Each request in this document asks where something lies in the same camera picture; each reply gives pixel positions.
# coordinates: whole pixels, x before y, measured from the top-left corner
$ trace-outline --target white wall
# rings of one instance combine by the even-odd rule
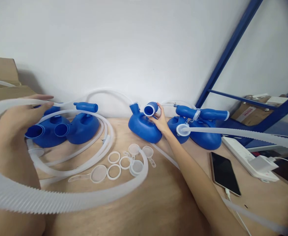
[[[262,2],[213,89],[240,97],[288,93],[288,0]],[[210,94],[203,107],[232,110],[239,103]]]
[[[4,0],[0,57],[14,58],[21,81],[58,102],[108,87],[141,105],[195,103],[248,3]],[[214,89],[238,96],[288,92],[288,1],[263,1]],[[110,95],[91,101],[107,117],[130,115]],[[211,94],[203,107],[234,105]]]
[[[195,103],[249,0],[0,1],[0,57],[65,102],[100,87]],[[109,95],[99,112],[129,116]]]

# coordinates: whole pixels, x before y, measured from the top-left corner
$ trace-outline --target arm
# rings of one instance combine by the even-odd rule
[[[205,174],[203,169],[186,152],[176,137],[170,131],[163,107],[158,103],[161,110],[159,119],[149,117],[157,128],[162,132],[170,144],[171,150],[176,157],[182,175],[189,186],[193,197],[202,211],[215,235],[246,235],[225,203],[222,201],[215,186]]]
[[[49,99],[52,96],[34,95],[29,98]],[[19,106],[7,110],[0,119],[0,173],[23,185],[40,189],[39,178],[28,154],[24,134],[36,124],[53,103],[39,108]],[[0,235],[42,235],[45,217],[0,210]]]

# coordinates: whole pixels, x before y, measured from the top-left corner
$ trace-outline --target blue metal shelf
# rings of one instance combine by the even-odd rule
[[[245,32],[246,28],[250,24],[253,16],[255,15],[256,11],[258,10],[259,6],[261,5],[263,0],[251,0],[246,11],[244,12],[239,24],[237,25],[232,37],[230,38],[224,52],[222,53],[215,69],[213,70],[213,73],[211,74],[202,94],[200,95],[196,107],[201,108],[202,105],[204,104],[206,98],[210,93],[215,93],[219,94],[221,96],[229,97],[232,99],[236,99],[242,102],[248,102],[250,104],[254,104],[263,108],[268,108],[270,110],[273,110],[273,112],[266,117],[261,123],[259,123],[256,126],[245,126],[241,124],[240,122],[237,122],[235,120],[232,120],[229,118],[227,121],[223,123],[217,122],[217,126],[221,128],[236,128],[236,129],[243,129],[243,130],[251,130],[251,131],[256,131],[256,132],[265,132],[268,130],[270,127],[275,125],[277,122],[279,122],[283,117],[285,117],[288,114],[288,100],[283,103],[279,107],[271,106],[268,104],[260,103],[257,101],[249,100],[246,98],[238,97],[235,95],[223,93],[220,91],[213,90],[212,88],[214,87],[219,75],[221,74],[222,70],[224,69],[225,65],[227,64],[231,54],[233,53],[234,49],[236,48],[238,42],[240,41],[243,33]],[[238,141],[246,146],[250,142],[252,142],[252,139],[249,138],[242,138],[238,139]]]

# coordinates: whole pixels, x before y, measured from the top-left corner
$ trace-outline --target hand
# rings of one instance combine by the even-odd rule
[[[164,110],[162,105],[160,105],[160,103],[157,103],[157,105],[160,108],[160,115],[158,115],[157,113],[154,114],[154,116],[158,117],[158,119],[155,119],[153,116],[149,116],[148,119],[150,119],[152,122],[155,123],[155,125],[157,126],[157,128],[160,130],[161,133],[166,134],[166,133],[171,133],[169,126],[167,124],[166,121],[166,117],[164,115]]]
[[[35,94],[24,98],[48,100],[53,98],[53,96]],[[24,138],[27,129],[38,123],[45,111],[52,106],[53,102],[49,102],[38,108],[33,108],[32,105],[25,105],[8,109],[0,119],[0,140],[11,140],[16,136]]]

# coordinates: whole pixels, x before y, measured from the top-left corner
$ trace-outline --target blue metal frame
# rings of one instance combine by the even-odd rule
[[[220,73],[222,72],[223,68],[227,64],[232,52],[236,48],[238,42],[240,41],[243,33],[245,32],[246,28],[250,24],[253,16],[255,15],[256,11],[258,10],[259,6],[261,5],[263,0],[251,0],[247,9],[245,10],[238,26],[236,27],[234,33],[231,36],[231,39],[229,40],[224,52],[222,53],[212,75],[210,76],[202,94],[200,95],[196,107],[201,108],[203,103],[205,102],[206,98],[208,97],[210,91],[209,89],[212,89],[214,84],[216,83]]]
[[[282,119],[284,116],[286,116],[288,114],[288,100],[285,103],[283,103],[280,107],[275,107],[275,106],[260,103],[257,101],[249,100],[246,98],[241,98],[241,97],[238,97],[235,95],[215,91],[215,90],[212,90],[212,88],[214,87],[214,84],[216,83],[219,75],[221,74],[223,68],[227,64],[231,54],[233,53],[235,47],[237,46],[238,42],[240,41],[243,33],[245,32],[246,28],[248,27],[249,23],[251,22],[253,16],[255,15],[255,13],[258,10],[259,6],[261,5],[262,1],[263,0],[251,0],[250,1],[245,13],[243,14],[239,24],[237,25],[237,27],[236,27],[232,37],[230,38],[221,58],[219,59],[213,73],[211,74],[202,94],[200,95],[200,97],[196,103],[196,107],[201,108],[202,105],[204,104],[206,98],[208,97],[209,93],[215,93],[215,94],[219,94],[219,95],[229,97],[232,99],[236,99],[239,101],[248,102],[250,104],[254,104],[254,105],[257,105],[260,107],[268,108],[270,110],[274,110],[267,118],[265,118],[258,125],[241,128],[241,129],[247,129],[247,130],[252,130],[252,131],[256,131],[256,132],[266,131],[268,128],[270,128],[272,125],[274,125],[280,119]],[[239,139],[239,142],[244,146],[247,145],[248,143],[250,143],[251,141],[252,141],[252,139],[249,139],[249,138]]]
[[[225,96],[225,97],[230,97],[230,98],[233,98],[233,99],[237,99],[237,100],[242,101],[242,102],[247,102],[247,103],[250,103],[250,104],[253,104],[253,105],[257,105],[257,106],[260,106],[260,107],[268,108],[270,110],[278,109],[278,107],[275,107],[275,106],[272,106],[272,105],[268,105],[268,104],[257,102],[257,101],[253,101],[253,100],[250,100],[250,99],[247,99],[247,98],[242,98],[242,97],[238,97],[238,96],[235,96],[235,95],[231,95],[231,94],[215,91],[215,90],[212,90],[212,89],[209,89],[208,91],[211,92],[211,93],[215,93],[215,94],[219,94],[219,95]]]

